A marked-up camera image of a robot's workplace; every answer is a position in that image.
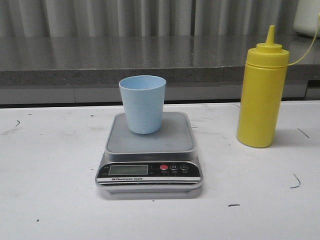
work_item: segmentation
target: yellow squeeze bottle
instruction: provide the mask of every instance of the yellow squeeze bottle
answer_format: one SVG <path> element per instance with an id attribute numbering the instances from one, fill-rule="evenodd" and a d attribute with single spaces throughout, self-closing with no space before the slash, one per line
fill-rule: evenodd
<path id="1" fill-rule="evenodd" d="M 275 26 L 271 25 L 265 43 L 248 50 L 237 139 L 250 147 L 272 144 L 284 89 L 289 52 L 274 43 Z"/>

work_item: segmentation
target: digital kitchen scale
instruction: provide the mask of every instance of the digital kitchen scale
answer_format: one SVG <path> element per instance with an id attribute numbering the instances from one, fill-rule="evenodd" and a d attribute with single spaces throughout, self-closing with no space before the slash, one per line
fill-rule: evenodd
<path id="1" fill-rule="evenodd" d="M 160 130 L 137 134 L 114 117 L 95 181 L 110 193 L 187 192 L 203 175 L 188 116 L 164 112 Z"/>

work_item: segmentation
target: red power button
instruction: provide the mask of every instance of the red power button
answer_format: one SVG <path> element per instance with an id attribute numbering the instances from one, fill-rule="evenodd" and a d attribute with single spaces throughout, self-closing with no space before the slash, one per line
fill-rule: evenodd
<path id="1" fill-rule="evenodd" d="M 160 165 L 161 170 L 168 170 L 168 165 L 162 164 Z"/>

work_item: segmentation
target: light blue cup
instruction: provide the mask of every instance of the light blue cup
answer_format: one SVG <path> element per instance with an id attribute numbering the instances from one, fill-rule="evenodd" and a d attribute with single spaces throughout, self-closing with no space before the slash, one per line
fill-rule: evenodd
<path id="1" fill-rule="evenodd" d="M 166 80 L 159 76 L 131 76 L 119 82 L 126 122 L 136 134 L 151 134 L 161 127 Z"/>

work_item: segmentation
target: gray curtain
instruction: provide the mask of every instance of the gray curtain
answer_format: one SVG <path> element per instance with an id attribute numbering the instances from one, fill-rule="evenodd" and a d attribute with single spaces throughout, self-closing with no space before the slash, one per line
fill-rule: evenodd
<path id="1" fill-rule="evenodd" d="M 291 33 L 298 0 L 0 0 L 0 37 Z"/>

